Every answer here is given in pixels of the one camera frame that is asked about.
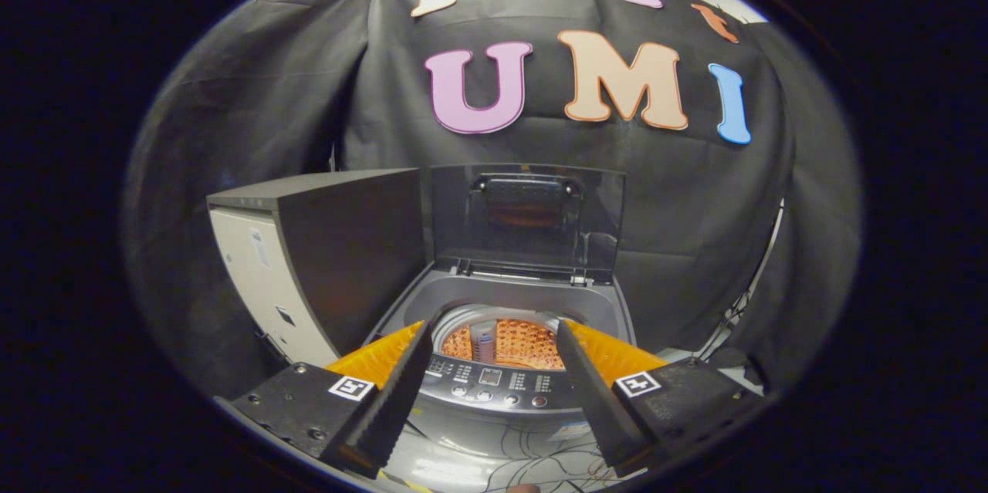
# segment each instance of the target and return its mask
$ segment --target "washing machine lid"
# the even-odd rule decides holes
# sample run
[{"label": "washing machine lid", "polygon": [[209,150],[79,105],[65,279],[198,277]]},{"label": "washing machine lid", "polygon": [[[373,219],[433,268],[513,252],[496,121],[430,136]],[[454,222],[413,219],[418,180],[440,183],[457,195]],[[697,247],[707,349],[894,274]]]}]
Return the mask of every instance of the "washing machine lid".
[{"label": "washing machine lid", "polygon": [[431,169],[435,265],[611,282],[624,173],[551,165]]}]

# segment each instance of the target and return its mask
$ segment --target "washing machine control panel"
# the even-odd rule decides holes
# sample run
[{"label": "washing machine control panel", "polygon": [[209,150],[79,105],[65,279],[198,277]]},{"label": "washing machine control panel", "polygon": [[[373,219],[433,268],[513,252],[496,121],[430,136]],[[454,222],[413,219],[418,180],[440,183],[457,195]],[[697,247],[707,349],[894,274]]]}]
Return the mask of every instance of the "washing machine control panel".
[{"label": "washing machine control panel", "polygon": [[565,371],[491,366],[434,353],[420,391],[494,411],[578,408]]}]

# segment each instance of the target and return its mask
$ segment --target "wire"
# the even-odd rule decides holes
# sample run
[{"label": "wire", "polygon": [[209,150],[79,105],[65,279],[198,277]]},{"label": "wire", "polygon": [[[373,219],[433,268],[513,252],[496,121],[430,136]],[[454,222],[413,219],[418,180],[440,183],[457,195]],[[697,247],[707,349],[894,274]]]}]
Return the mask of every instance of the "wire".
[{"label": "wire", "polygon": [[568,483],[568,484],[570,484],[570,485],[572,485],[572,486],[573,486],[573,489],[576,489],[576,490],[578,490],[578,491],[579,491],[580,493],[586,493],[586,492],[585,492],[585,491],[584,491],[583,489],[580,489],[580,487],[579,487],[579,486],[577,486],[577,485],[576,485],[575,483],[573,483],[572,481],[570,481],[570,480],[568,480],[568,479],[567,479],[567,480],[566,480],[566,483]]},{"label": "wire", "polygon": [[[576,448],[579,448],[579,447],[589,447],[591,444],[593,444],[594,446],[597,446],[597,442],[596,441],[591,441],[590,443],[575,444],[572,447],[561,448],[560,450],[555,451],[552,454],[548,454],[547,457],[543,457],[543,458],[530,458],[530,459],[528,459],[528,461],[525,461],[525,459],[520,458],[520,459],[516,459],[515,461],[507,461],[507,462],[505,462],[505,464],[501,464],[500,466],[498,466],[498,468],[495,468],[494,471],[491,472],[491,475],[490,476],[487,476],[487,485],[486,485],[486,488],[484,489],[483,493],[490,493],[490,491],[498,491],[500,489],[507,489],[508,487],[512,487],[512,482],[515,481],[515,478],[518,478],[519,479],[519,482],[521,482],[521,479],[524,478],[526,474],[528,474],[528,471],[530,471],[530,469],[534,468],[534,465],[539,464],[540,462],[545,461],[547,458],[553,458],[557,454],[562,454],[562,452],[586,452],[586,454],[593,454],[592,451],[575,451]],[[508,485],[507,486],[505,486],[505,487],[496,487],[494,489],[491,489],[490,488],[490,486],[491,486],[491,480],[494,478],[494,474],[496,474],[498,471],[501,471],[501,468],[504,468],[508,464],[514,464],[514,462],[521,462],[521,461],[525,461],[525,464],[522,464],[521,468],[516,469],[515,473],[513,473],[512,476],[511,476],[511,478],[508,480]],[[566,468],[564,468],[562,466],[561,462],[559,462],[559,461],[556,461],[556,462],[559,465],[559,468],[562,468],[562,471],[565,472],[565,473],[567,473],[568,475],[578,475],[578,474],[571,474],[571,473],[567,472],[566,471]],[[553,480],[553,481],[547,481],[547,482],[544,482],[544,483],[555,483],[555,480]]]},{"label": "wire", "polygon": [[[617,481],[621,482],[624,479],[604,479],[604,481]],[[536,483],[529,483],[529,485],[546,485],[546,483],[560,483],[559,480],[553,479],[550,481],[538,481]],[[512,485],[505,485],[504,487],[495,487],[494,489],[485,489],[483,493],[491,493],[492,491],[501,491],[502,489],[508,489],[509,487],[514,487]]]}]

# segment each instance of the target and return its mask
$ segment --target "pink letter u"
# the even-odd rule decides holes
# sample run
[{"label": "pink letter u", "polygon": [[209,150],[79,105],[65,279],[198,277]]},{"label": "pink letter u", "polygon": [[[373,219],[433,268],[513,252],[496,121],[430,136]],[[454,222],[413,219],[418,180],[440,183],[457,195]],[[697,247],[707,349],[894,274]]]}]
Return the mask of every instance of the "pink letter u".
[{"label": "pink letter u", "polygon": [[466,105],[465,67],[473,53],[458,49],[433,55],[426,68],[433,81],[435,119],[454,132],[494,132],[515,123],[525,103],[525,56],[532,53],[528,42],[495,43],[487,56],[497,61],[498,99],[483,110]]}]

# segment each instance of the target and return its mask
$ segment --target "washing machine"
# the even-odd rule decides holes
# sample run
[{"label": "washing machine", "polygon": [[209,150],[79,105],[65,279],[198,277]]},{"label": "washing machine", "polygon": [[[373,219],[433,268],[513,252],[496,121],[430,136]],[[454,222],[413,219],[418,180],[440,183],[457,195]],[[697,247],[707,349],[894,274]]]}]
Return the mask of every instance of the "washing machine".
[{"label": "washing machine", "polygon": [[435,260],[364,342],[433,323],[409,423],[483,457],[592,444],[554,337],[568,318],[635,344],[614,278],[624,174],[499,164],[435,167],[430,177]]}]

